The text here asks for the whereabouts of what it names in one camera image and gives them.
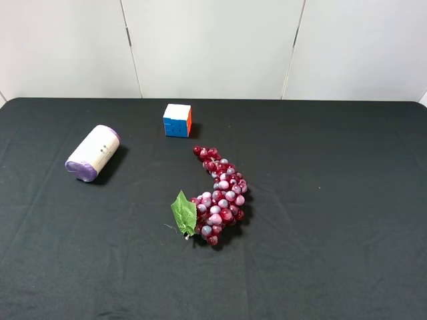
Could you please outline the purple bag roll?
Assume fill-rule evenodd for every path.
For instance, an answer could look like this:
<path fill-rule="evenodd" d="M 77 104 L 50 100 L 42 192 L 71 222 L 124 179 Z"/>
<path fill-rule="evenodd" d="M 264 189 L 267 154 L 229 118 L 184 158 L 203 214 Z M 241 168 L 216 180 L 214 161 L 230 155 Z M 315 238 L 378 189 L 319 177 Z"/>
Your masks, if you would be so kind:
<path fill-rule="evenodd" d="M 78 180 L 94 181 L 120 146 L 119 135 L 106 125 L 94 127 L 65 162 Z"/>

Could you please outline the black tablecloth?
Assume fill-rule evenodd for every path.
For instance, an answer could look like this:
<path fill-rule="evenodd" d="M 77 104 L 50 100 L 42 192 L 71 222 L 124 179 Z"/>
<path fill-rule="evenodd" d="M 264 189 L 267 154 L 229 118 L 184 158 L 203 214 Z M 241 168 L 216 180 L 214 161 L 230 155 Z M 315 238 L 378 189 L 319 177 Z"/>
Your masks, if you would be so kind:
<path fill-rule="evenodd" d="M 2 319 L 425 319 L 426 108 L 416 102 L 16 98 L 1 108 Z M 97 125 L 120 146 L 86 183 Z M 193 147 L 248 182 L 215 247 L 170 205 L 212 187 Z"/>

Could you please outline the colourful puzzle cube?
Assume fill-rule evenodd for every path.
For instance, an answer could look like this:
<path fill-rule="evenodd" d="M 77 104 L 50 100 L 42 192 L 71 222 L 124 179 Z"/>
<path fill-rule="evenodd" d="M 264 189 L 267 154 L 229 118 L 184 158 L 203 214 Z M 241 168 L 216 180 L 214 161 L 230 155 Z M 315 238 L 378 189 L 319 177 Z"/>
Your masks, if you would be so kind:
<path fill-rule="evenodd" d="M 192 125 L 190 105 L 168 104 L 163 114 L 163 126 L 167 137 L 188 138 Z"/>

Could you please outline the red artificial grape bunch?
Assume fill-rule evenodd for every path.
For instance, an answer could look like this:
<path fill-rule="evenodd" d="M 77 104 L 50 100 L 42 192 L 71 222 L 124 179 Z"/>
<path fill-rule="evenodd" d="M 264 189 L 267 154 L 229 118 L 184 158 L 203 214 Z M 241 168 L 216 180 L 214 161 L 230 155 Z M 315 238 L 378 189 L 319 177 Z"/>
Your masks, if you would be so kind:
<path fill-rule="evenodd" d="M 219 243 L 227 226 L 245 218 L 243 206 L 248 184 L 233 163 L 216 148 L 193 147 L 193 154 L 213 179 L 213 190 L 188 198 L 180 191 L 171 204 L 177 229 L 189 239 L 199 235 L 210 246 Z"/>

